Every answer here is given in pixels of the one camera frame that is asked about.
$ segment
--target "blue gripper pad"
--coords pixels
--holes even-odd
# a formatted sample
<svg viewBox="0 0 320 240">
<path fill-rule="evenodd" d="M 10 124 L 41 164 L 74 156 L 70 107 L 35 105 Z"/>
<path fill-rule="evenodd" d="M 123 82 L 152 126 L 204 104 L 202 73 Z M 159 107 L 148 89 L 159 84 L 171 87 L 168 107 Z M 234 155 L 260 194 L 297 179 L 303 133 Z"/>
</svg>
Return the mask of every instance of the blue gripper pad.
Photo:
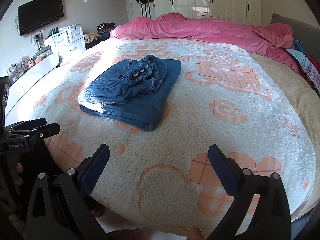
<svg viewBox="0 0 320 240">
<path fill-rule="evenodd" d="M 238 178 L 232 167 L 229 166 L 229 159 L 224 156 L 216 145 L 210 146 L 208 158 L 227 194 L 236 198 L 239 195 Z"/>
<path fill-rule="evenodd" d="M 110 149 L 108 145 L 102 144 L 95 154 L 83 160 L 82 163 L 90 162 L 89 166 L 83 171 L 79 179 L 79 194 L 82 198 L 92 193 L 96 186 L 100 175 L 102 174 L 105 166 L 110 158 Z"/>
</svg>

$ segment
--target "stack of folded clothes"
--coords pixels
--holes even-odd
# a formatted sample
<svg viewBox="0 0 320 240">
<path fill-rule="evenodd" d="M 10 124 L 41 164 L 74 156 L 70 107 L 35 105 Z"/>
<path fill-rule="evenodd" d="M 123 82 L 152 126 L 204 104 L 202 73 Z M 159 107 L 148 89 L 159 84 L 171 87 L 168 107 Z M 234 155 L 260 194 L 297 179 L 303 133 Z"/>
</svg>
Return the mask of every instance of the stack of folded clothes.
<svg viewBox="0 0 320 240">
<path fill-rule="evenodd" d="M 159 59 L 153 55 L 140 61 L 124 59 L 80 93 L 80 109 L 152 131 L 162 117 L 165 99 L 180 70 L 179 60 Z"/>
</svg>

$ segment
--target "white fleece blanket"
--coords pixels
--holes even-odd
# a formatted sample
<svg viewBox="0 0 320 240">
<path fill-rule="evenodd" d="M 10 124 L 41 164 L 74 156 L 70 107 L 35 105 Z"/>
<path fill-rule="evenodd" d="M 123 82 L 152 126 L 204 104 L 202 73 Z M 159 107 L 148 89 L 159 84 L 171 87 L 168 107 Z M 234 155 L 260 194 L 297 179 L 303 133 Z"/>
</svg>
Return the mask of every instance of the white fleece blanket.
<svg viewBox="0 0 320 240">
<path fill-rule="evenodd" d="M 148 54 L 182 61 L 156 130 L 142 132 L 80 111 L 77 97 L 87 84 L 124 58 Z M 61 133 L 46 144 L 64 170 L 101 143 L 109 145 L 110 161 L 93 197 L 164 232 L 186 235 L 196 226 L 208 236 L 232 203 L 208 161 L 212 144 L 255 174 L 281 174 L 291 213 L 308 199 L 315 180 L 315 151 L 298 115 L 268 74 L 234 45 L 109 39 L 38 82 L 18 116 L 60 124 Z"/>
</svg>

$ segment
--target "metal screw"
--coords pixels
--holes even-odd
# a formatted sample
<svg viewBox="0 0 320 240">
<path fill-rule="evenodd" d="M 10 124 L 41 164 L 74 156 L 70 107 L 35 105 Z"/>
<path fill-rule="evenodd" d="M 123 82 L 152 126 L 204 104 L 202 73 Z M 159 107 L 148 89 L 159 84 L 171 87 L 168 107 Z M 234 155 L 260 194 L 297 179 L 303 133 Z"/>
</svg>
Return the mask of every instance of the metal screw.
<svg viewBox="0 0 320 240">
<path fill-rule="evenodd" d="M 280 175 L 278 173 L 272 173 L 272 176 L 275 178 L 275 179 L 279 179 L 280 178 Z"/>
<path fill-rule="evenodd" d="M 41 173 L 38 175 L 38 178 L 39 178 L 39 179 L 43 179 L 44 176 L 45 176 L 45 173 L 44 173 L 44 172 L 41 172 Z"/>
<path fill-rule="evenodd" d="M 242 173 L 244 174 L 244 175 L 250 175 L 251 174 L 251 171 L 249 170 L 249 169 L 243 169 L 242 170 Z"/>
<path fill-rule="evenodd" d="M 69 175 L 73 175 L 73 174 L 75 174 L 75 172 L 76 172 L 76 169 L 74 169 L 74 168 L 71 168 L 71 169 L 69 169 L 69 170 L 67 171 L 67 173 L 68 173 Z"/>
</svg>

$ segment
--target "tv screen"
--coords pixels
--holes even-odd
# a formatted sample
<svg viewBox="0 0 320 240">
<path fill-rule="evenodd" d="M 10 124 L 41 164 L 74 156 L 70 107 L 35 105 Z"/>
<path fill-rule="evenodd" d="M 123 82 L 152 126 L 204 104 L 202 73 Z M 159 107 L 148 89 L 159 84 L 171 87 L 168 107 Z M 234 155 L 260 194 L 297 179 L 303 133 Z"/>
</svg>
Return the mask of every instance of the tv screen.
<svg viewBox="0 0 320 240">
<path fill-rule="evenodd" d="M 63 17 L 62 0 L 33 0 L 23 4 L 18 8 L 20 36 Z"/>
</svg>

